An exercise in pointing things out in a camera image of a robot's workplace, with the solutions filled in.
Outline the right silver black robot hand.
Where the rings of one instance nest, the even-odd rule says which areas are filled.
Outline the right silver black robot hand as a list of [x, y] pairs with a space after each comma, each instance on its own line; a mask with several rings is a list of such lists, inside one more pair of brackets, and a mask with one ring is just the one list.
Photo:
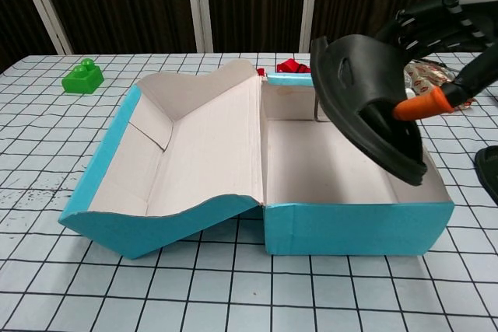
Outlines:
[[439, 52], [477, 53], [452, 81], [397, 104], [398, 120], [451, 113], [497, 80], [497, 0], [425, 0], [398, 11], [375, 37], [401, 49], [407, 61]]

